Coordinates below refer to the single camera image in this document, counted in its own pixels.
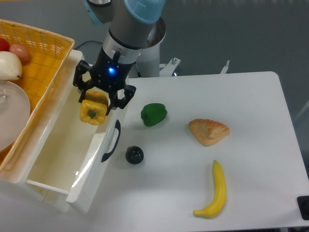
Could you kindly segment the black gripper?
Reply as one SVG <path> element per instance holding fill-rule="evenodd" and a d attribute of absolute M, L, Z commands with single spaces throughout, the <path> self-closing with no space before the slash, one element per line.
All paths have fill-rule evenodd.
<path fill-rule="evenodd" d="M 85 99 L 89 89 L 97 87 L 108 93 L 110 104 L 106 116 L 112 109 L 124 109 L 134 97 L 136 87 L 126 84 L 126 77 L 133 64 L 121 64 L 119 62 L 122 52 L 117 49 L 112 57 L 109 57 L 103 49 L 100 50 L 97 61 L 90 66 L 86 61 L 80 60 L 76 65 L 73 85 L 78 88 L 80 97 L 78 102 Z M 90 79 L 83 80 L 83 75 L 90 73 Z"/>

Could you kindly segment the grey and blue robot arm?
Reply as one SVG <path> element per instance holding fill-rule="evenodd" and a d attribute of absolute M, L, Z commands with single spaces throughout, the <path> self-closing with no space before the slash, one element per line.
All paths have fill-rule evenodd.
<path fill-rule="evenodd" d="M 81 96 L 94 87 L 108 93 L 108 111 L 124 109 L 136 88 L 126 84 L 126 77 L 136 62 L 151 30 L 160 19 L 164 0 L 86 0 L 92 18 L 110 22 L 97 60 L 93 66 L 80 60 L 75 68 L 73 85 Z"/>

